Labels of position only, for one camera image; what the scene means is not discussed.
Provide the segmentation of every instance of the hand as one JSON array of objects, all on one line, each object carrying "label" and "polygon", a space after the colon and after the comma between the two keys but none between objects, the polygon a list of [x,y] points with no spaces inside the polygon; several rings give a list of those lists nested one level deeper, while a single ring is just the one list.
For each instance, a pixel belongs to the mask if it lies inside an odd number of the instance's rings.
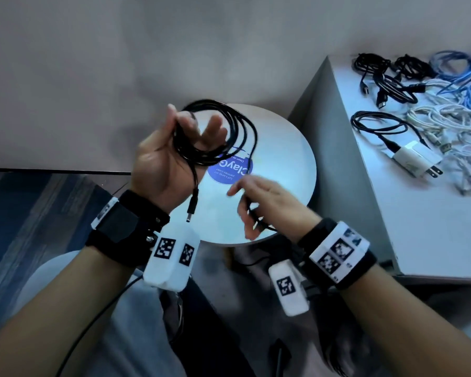
[{"label": "hand", "polygon": [[[213,115],[202,134],[197,121],[190,113],[177,112],[168,106],[166,123],[138,146],[136,161],[131,174],[130,190],[147,198],[169,214],[185,201],[194,189],[192,171],[186,161],[173,148],[173,132],[176,122],[192,144],[201,150],[212,150],[225,143],[227,129],[223,128],[219,115]],[[206,167],[196,167],[199,182]]]},{"label": "hand", "polygon": [[262,228],[255,228],[256,222],[248,214],[246,197],[259,204],[255,209],[258,217],[263,217],[266,223],[295,243],[321,221],[319,215],[275,181],[247,175],[232,185],[227,195],[234,196],[241,189],[244,189],[244,194],[237,211],[244,222],[245,236],[251,241],[258,238]]}]

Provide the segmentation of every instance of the blue round sticker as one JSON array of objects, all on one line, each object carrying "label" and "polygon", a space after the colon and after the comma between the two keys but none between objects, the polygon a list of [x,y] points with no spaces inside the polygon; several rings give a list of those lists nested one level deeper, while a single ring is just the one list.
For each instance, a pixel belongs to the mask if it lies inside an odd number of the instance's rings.
[{"label": "blue round sticker", "polygon": [[207,172],[213,180],[232,185],[253,170],[253,161],[249,157],[250,154],[242,149],[231,158],[221,160],[216,165],[211,165],[207,168]]}]

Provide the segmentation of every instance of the forearm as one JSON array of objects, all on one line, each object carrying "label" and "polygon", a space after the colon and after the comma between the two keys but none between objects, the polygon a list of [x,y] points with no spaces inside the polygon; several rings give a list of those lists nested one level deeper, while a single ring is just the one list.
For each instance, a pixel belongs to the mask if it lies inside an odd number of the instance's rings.
[{"label": "forearm", "polygon": [[[126,285],[132,271],[94,247],[82,249],[0,330],[0,375],[54,376],[73,341]],[[63,376],[79,372],[111,311],[84,336]]]},{"label": "forearm", "polygon": [[471,376],[471,339],[379,266],[341,295],[395,375]]}]

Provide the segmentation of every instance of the blue carpet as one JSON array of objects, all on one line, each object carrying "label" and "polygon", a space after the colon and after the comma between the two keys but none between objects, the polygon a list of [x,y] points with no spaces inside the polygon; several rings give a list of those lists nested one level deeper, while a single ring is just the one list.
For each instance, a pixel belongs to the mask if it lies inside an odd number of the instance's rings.
[{"label": "blue carpet", "polygon": [[0,325],[38,266],[82,248],[109,199],[79,175],[0,172]]}]

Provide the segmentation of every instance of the person's right hand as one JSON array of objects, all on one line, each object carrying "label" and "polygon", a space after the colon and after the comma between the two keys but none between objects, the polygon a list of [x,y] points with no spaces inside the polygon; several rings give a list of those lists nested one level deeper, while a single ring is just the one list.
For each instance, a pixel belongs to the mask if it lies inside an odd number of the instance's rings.
[{"label": "person's right hand", "polygon": [[275,181],[263,177],[247,175],[237,181],[228,190],[228,196],[234,196],[239,190],[244,194],[239,201],[238,214],[244,222],[244,232],[247,239],[254,241],[261,233],[261,228],[255,228],[255,220],[248,214],[246,197],[259,205],[256,215],[264,218],[264,222],[274,226],[276,230],[293,242],[298,242],[320,221],[321,217],[302,204]]}]

